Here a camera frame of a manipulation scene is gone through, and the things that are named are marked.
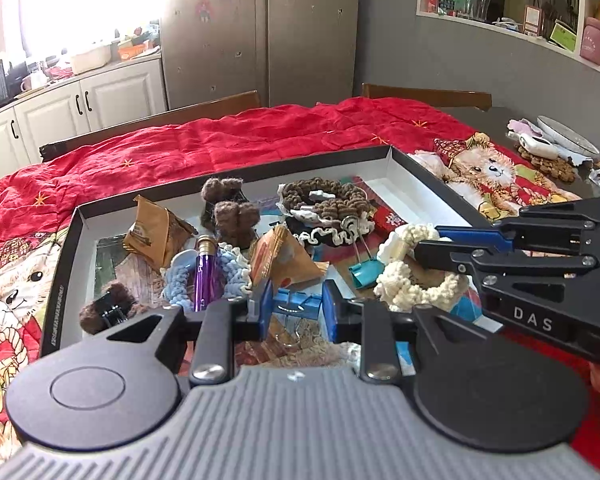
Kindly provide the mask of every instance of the red quilt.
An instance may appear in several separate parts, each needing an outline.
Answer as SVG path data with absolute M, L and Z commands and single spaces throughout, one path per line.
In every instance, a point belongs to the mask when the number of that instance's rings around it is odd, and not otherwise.
M 476 146 L 505 155 L 511 167 L 515 164 L 524 171 L 512 176 L 513 191 L 500 190 L 497 201 L 487 207 L 480 204 L 489 218 L 512 214 L 520 197 L 532 203 L 555 194 L 555 190 L 542 188 L 539 180 L 528 187 L 519 186 L 527 182 L 520 175 L 534 179 L 525 161 L 503 148 L 489 148 L 489 139 L 474 133 L 472 128 L 419 102 L 353 98 L 338 105 L 285 105 L 248 110 L 221 120 L 147 128 L 84 146 L 1 179 L 0 463 L 18 447 L 2 405 L 2 393 L 19 368 L 37 356 L 52 269 L 63 229 L 77 205 L 201 174 L 380 144 L 391 144 L 407 153 L 422 150 L 436 154 L 445 164 L 452 155 L 460 168 L 461 159 L 471 157 L 458 154 L 474 156 L 475 152 L 469 152 Z M 467 184 L 464 176 L 455 180 L 459 187 Z M 480 186 L 478 200 L 487 195 L 491 198 L 493 194 L 483 189 L 484 184 Z M 580 360 L 568 361 L 578 369 L 586 368 Z M 600 396 L 593 391 L 591 395 L 589 419 L 574 446 L 600 468 Z

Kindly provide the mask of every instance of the wooden chair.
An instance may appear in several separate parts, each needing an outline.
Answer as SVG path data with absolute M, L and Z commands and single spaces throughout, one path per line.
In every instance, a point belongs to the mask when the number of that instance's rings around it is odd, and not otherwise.
M 430 90 L 426 88 L 400 88 L 363 83 L 362 95 L 370 99 L 400 97 L 415 99 L 436 108 L 473 106 L 487 111 L 491 108 L 491 94 L 484 92 L 464 92 L 459 90 Z
M 178 108 L 177 110 L 171 110 L 137 121 L 117 124 L 116 126 L 104 128 L 103 130 L 91 132 L 90 134 L 45 144 L 40 147 L 40 155 L 42 155 L 42 162 L 48 162 L 60 155 L 69 153 L 80 146 L 97 144 L 103 140 L 141 130 L 142 128 L 165 126 L 166 124 L 185 124 L 195 121 L 196 119 L 220 119 L 227 115 L 239 114 L 240 112 L 252 108 L 260 108 L 260 96 L 258 95 L 257 90 L 223 97 L 216 101 L 208 101 L 206 103 Z

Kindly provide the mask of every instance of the cream crochet scrunchie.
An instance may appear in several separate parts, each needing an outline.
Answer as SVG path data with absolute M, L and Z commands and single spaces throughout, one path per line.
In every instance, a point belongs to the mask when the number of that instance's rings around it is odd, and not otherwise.
M 432 224 L 400 226 L 380 245 L 378 260 L 385 268 L 378 277 L 374 293 L 387 302 L 391 310 L 410 312 L 415 305 L 431 304 L 450 312 L 469 286 L 466 276 L 454 272 L 446 272 L 439 286 L 423 288 L 413 283 L 411 269 L 403 259 L 406 256 L 413 258 L 414 248 L 423 240 L 440 240 L 440 234 Z

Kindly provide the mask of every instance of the window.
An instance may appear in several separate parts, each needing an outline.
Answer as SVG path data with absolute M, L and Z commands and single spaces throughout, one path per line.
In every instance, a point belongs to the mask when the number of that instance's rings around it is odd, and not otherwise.
M 14 29 L 21 32 L 22 46 L 37 58 L 58 54 L 62 48 L 77 51 L 111 40 L 160 18 L 167 0 L 4 0 L 3 21 L 7 51 L 16 49 Z

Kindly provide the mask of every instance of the red packet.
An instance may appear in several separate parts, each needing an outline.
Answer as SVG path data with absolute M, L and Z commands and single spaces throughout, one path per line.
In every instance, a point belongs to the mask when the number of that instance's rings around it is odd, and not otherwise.
M 405 225 L 407 223 L 388 207 L 374 202 L 372 202 L 372 206 L 372 220 L 376 223 L 376 229 L 379 229 L 386 235 L 395 231 L 396 228 L 400 227 L 401 225 Z

